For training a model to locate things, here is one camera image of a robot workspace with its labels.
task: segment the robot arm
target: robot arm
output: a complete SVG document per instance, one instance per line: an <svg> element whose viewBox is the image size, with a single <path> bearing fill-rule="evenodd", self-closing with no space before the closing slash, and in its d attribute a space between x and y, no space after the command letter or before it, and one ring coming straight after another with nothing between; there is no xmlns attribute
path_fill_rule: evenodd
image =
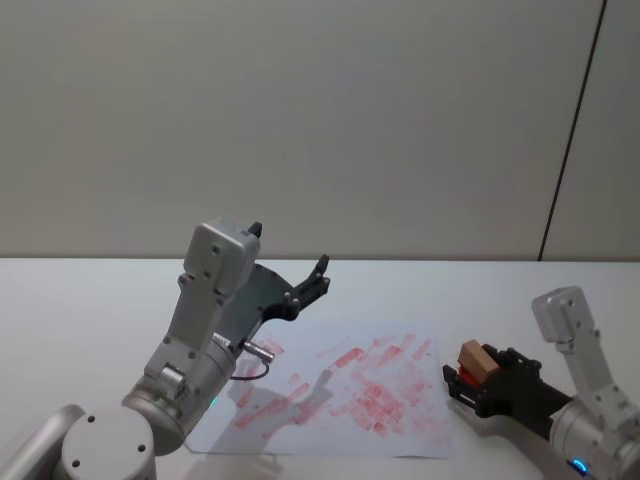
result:
<svg viewBox="0 0 640 480"><path fill-rule="evenodd" d="M564 355L577 400L601 419L607 441L638 434L638 407L615 384L582 289L567 287L536 298L533 313L547 342Z"/></svg>
<svg viewBox="0 0 640 480"><path fill-rule="evenodd" d="M640 478L638 408L613 382L600 332L582 290L555 290L532 303L543 337L565 356L576 384L573 399L540 378L540 362L513 349L484 351L499 365L483 383L443 367L449 395L486 418L508 415L549 441L583 476Z"/></svg>
<svg viewBox="0 0 640 480"><path fill-rule="evenodd" d="M231 378L243 349L272 360L251 342L264 321L294 320L328 290L326 256L298 287L254 264L260 233L259 224L238 230L222 222L194 232L167 335L122 402L151 425L156 455L182 445Z"/></svg>
<svg viewBox="0 0 640 480"><path fill-rule="evenodd" d="M294 320L328 291L329 258L292 286L255 264L262 227L222 221L195 229L169 329L122 406L86 414L64 407L12 450L0 480L155 480L155 456L177 450L272 318Z"/></svg>

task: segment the blue led light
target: blue led light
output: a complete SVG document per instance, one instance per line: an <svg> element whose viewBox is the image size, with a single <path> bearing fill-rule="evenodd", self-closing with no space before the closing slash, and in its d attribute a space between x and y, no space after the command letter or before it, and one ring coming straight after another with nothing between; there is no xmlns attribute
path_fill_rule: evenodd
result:
<svg viewBox="0 0 640 480"><path fill-rule="evenodd" d="M571 464L583 475L589 473L589 467L587 467L587 464L579 458L574 458L573 460L571 460Z"/></svg>

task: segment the gray wall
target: gray wall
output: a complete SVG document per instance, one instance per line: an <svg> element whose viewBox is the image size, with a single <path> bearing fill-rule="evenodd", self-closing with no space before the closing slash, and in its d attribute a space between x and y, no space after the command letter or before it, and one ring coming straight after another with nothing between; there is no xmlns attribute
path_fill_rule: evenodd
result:
<svg viewBox="0 0 640 480"><path fill-rule="evenodd" d="M640 3L612 0L545 259L640 259Z"/></svg>
<svg viewBox="0 0 640 480"><path fill-rule="evenodd" d="M0 255L533 259L599 9L3 0Z"/></svg>

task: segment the white table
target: white table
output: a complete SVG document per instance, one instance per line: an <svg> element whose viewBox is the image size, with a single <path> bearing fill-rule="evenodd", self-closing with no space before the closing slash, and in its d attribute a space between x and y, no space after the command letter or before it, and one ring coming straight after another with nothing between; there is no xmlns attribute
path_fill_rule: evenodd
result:
<svg viewBox="0 0 640 480"><path fill-rule="evenodd" d="M313 262L265 261L290 282ZM35 415L67 403L119 404L165 333L178 298L177 260L0 260L0 448ZM543 378L573 393L560 354L543 342L533 297L566 285L585 289L617 382L640 401L640 265L334 261L329 294L298 321L430 322L443 362L470 338L513 346L543 363ZM449 460L207 456L184 447L158 460L161 480L571 478L547 447L511 422L482 438L452 414Z"/></svg>

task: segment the red paint stain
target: red paint stain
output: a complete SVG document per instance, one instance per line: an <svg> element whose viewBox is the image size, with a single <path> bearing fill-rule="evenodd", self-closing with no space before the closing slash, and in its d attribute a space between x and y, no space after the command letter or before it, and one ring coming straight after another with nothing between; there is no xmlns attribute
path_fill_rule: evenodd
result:
<svg viewBox="0 0 640 480"><path fill-rule="evenodd" d="M334 417L339 417L340 415L344 415L350 409L349 403L345 403L344 405L340 405L339 407L329 407L329 413Z"/></svg>
<svg viewBox="0 0 640 480"><path fill-rule="evenodd" d="M373 346L374 347L384 347L385 345L388 345L389 343L393 342L393 339L395 338L394 335L387 335L385 337L381 337L381 338L374 338L373 339Z"/></svg>
<svg viewBox="0 0 640 480"><path fill-rule="evenodd" d="M335 353L336 350L338 350L340 347L342 347L347 340L349 340L349 337L343 338L340 341L340 343L334 345L333 347L327 348L326 350L323 350L321 352L316 353L316 357L323 358L323 357L326 357L330 353Z"/></svg>
<svg viewBox="0 0 640 480"><path fill-rule="evenodd" d="M365 412L363 412L357 405L352 405L350 412L351 418L356 425L358 425L363 430L371 430L373 427L373 422L367 418Z"/></svg>
<svg viewBox="0 0 640 480"><path fill-rule="evenodd" d="M389 429L380 422L376 422L376 424L373 426L373 431L380 435L382 438L387 438L387 436L389 435Z"/></svg>
<svg viewBox="0 0 640 480"><path fill-rule="evenodd" d="M391 360L393 360L394 358L396 358L398 355L400 355L403 352L404 352L403 349L398 348L395 345L391 345L382 354L382 358L378 362L378 366L379 367L385 366L387 363L389 363Z"/></svg>
<svg viewBox="0 0 640 480"><path fill-rule="evenodd" d="M273 353L275 355L280 355L280 354L284 353L284 348L282 348L282 346L279 345L271 337L267 337L266 339L262 340L262 345L261 346L263 348L266 348L267 350L269 350L271 353Z"/></svg>
<svg viewBox="0 0 640 480"><path fill-rule="evenodd" d="M378 405L389 418L399 422L402 420L405 407L391 392L382 385L373 385L372 388L365 389L365 395L375 392L375 396L370 397L375 400Z"/></svg>
<svg viewBox="0 0 640 480"><path fill-rule="evenodd" d="M263 415L276 415L284 412L292 403L305 395L311 389L311 385L304 383L296 388L291 395L284 398L276 398L267 403L264 407L253 413L243 415L236 420L235 425L238 428L247 428L251 423Z"/></svg>
<svg viewBox="0 0 640 480"><path fill-rule="evenodd" d="M358 398L356 403L362 408L376 422L384 422L387 420L387 413L384 409L378 405L374 400L370 398Z"/></svg>
<svg viewBox="0 0 640 480"><path fill-rule="evenodd" d="M431 339L425 341L418 347L418 349L413 352L411 358L413 358L416 362L422 358L422 356L427 352L429 345L431 345Z"/></svg>
<svg viewBox="0 0 640 480"><path fill-rule="evenodd" d="M253 395L253 385L249 387L249 390L242 394L240 400L236 402L236 405L240 408L246 407L247 403L249 403L249 400L251 399L251 395Z"/></svg>
<svg viewBox="0 0 640 480"><path fill-rule="evenodd" d="M404 338L402 339L402 343L400 344L400 348L402 350L406 350L407 348L409 348L409 346L413 343L413 341L416 339L415 334L413 333L407 333Z"/></svg>
<svg viewBox="0 0 640 480"><path fill-rule="evenodd" d="M357 372L364 372L366 371L368 368L374 366L377 361L378 361L378 356L374 355L374 346L373 344L369 346L369 348L367 348L367 351L364 352L364 355L362 355L359 359L358 359L358 365L356 365L353 370L352 370L352 376L354 375L354 373Z"/></svg>
<svg viewBox="0 0 640 480"><path fill-rule="evenodd" d="M320 413L323 411L323 403L324 400L314 400L313 398L309 400L303 400L298 405L298 410L300 410L300 415L296 416L293 420L293 423L296 425L304 425L309 423L312 419L318 417Z"/></svg>
<svg viewBox="0 0 640 480"><path fill-rule="evenodd" d="M366 387L365 387L363 393L367 397L373 398L375 400L380 395L382 395L382 385L379 385L379 384L373 383L373 382L369 382L364 378L363 378L363 380L365 380L364 383L366 384Z"/></svg>
<svg viewBox="0 0 640 480"><path fill-rule="evenodd" d="M336 363L334 363L334 365L338 368L346 367L353 360L355 360L356 358L361 358L363 355L364 350L362 350L361 348L354 348L345 353L338 360L336 360Z"/></svg>
<svg viewBox="0 0 640 480"><path fill-rule="evenodd" d="M286 426L286 425L289 425L289 424L291 423L291 421L292 421L294 418L295 418L295 417L287 418L287 419L285 419L285 420L281 421L281 422L279 423L279 425L277 425L276 427L274 427L272 430L270 430L270 431L268 431L268 432L263 432L263 433L262 433L262 438L267 439L267 438L271 438L271 437L273 437L273 435L274 435L278 430L280 430L282 427L284 427L284 426Z"/></svg>
<svg viewBox="0 0 640 480"><path fill-rule="evenodd" d="M400 394L409 402L409 405L415 407L422 401L422 393L425 391L427 385L425 383L412 383L407 385Z"/></svg>

